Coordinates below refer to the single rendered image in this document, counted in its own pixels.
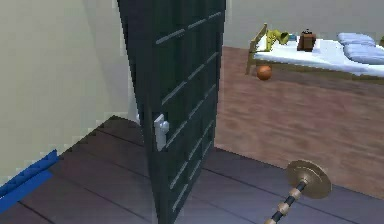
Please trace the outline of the dark green room door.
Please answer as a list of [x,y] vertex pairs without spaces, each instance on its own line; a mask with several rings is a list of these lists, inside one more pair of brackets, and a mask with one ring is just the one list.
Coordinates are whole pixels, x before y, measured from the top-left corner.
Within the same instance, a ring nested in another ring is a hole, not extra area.
[[[157,224],[174,224],[213,149],[226,0],[117,0]],[[169,122],[157,150],[154,120]]]

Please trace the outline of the orange basketball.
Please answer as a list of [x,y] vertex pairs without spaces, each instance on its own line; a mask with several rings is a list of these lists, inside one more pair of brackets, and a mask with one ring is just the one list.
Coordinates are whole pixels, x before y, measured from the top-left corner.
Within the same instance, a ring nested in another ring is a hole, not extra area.
[[272,76],[272,68],[267,65],[257,67],[257,78],[262,81],[269,80]]

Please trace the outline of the yellow desk lamp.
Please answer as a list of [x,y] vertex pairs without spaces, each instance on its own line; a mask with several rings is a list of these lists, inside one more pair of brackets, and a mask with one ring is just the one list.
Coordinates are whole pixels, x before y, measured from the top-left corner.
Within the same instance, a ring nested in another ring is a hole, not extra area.
[[289,40],[288,32],[281,32],[277,29],[268,30],[266,32],[266,50],[271,51],[272,46],[275,42],[278,42],[280,45],[285,45]]

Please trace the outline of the brown box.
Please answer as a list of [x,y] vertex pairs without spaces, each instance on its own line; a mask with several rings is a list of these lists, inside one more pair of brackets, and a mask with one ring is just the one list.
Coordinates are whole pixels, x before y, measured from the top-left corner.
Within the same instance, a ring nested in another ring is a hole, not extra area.
[[316,42],[316,35],[309,29],[304,30],[299,38],[297,50],[312,52]]

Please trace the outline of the wooden bed white mattress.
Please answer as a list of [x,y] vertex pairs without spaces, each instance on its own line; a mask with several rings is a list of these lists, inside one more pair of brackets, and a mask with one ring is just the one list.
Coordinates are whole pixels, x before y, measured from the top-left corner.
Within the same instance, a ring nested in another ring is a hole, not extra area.
[[252,65],[284,65],[288,69],[302,72],[328,74],[331,77],[384,83],[384,65],[362,64],[349,60],[343,51],[345,45],[338,41],[318,39],[312,52],[298,51],[297,42],[289,41],[285,45],[275,42],[271,51],[266,50],[266,32],[264,24],[259,33],[250,41],[245,74],[250,73]]

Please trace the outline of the blue pillow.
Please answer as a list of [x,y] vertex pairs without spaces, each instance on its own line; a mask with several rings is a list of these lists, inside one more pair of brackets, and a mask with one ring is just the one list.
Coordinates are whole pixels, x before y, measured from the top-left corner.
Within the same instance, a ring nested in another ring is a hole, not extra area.
[[361,33],[339,33],[337,35],[337,38],[338,38],[338,42],[342,45],[348,45],[348,44],[360,44],[360,45],[368,45],[368,46],[376,45],[373,38]]
[[384,49],[361,44],[348,44],[343,47],[344,55],[351,61],[370,64],[384,65]]

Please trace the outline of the blue cloth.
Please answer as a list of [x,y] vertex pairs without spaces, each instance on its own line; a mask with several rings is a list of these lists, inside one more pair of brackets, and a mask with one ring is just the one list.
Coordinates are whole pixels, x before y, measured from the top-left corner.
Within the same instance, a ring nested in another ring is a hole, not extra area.
[[0,186],[0,214],[52,177],[49,168],[59,160],[56,149]]

